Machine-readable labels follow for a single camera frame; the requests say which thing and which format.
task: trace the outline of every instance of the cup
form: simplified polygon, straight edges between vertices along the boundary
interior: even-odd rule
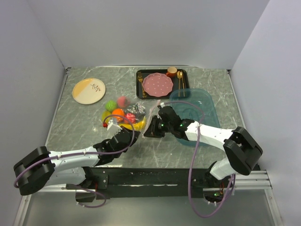
[[[169,78],[173,78],[177,75],[177,71],[178,69],[176,67],[169,67],[167,69],[167,73],[166,75],[169,77]]]

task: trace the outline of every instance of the green ball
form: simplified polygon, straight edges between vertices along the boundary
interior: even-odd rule
[[[117,108],[117,103],[116,101],[113,100],[109,100],[106,104],[105,104],[105,109],[107,109],[107,111],[112,112]]]

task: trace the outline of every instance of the white wall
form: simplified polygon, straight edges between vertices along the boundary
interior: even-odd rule
[[[300,9],[300,0],[270,0],[230,73],[287,226],[301,224]]]
[[[28,0],[64,66],[233,67],[268,0]]]
[[[24,0],[0,1],[0,225],[12,225],[21,196],[14,164],[45,144],[64,68]]]

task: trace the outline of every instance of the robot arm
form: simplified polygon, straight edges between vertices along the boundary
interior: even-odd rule
[[[130,145],[133,132],[126,128],[120,129],[112,139],[81,150],[53,152],[48,151],[45,146],[36,148],[14,166],[16,177],[25,171],[18,180],[20,194],[29,195],[49,185],[74,184],[83,188],[90,186],[95,180],[90,167],[113,161],[121,155],[121,152],[113,152]],[[135,131],[132,145],[139,135],[140,132]],[[29,168],[41,160],[46,161]]]
[[[210,166],[207,180],[212,180],[212,176],[222,180],[234,173],[249,175],[262,155],[262,149],[245,128],[219,129],[190,119],[182,120],[170,106],[159,108],[159,117],[152,117],[145,137],[164,137],[166,132],[170,132],[177,138],[197,141],[199,127],[200,142],[226,153],[226,158]]]

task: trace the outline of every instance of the yellow plate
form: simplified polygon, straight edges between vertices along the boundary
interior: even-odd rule
[[[84,79],[72,91],[73,98],[83,105],[99,101],[105,94],[105,84],[99,79]]]

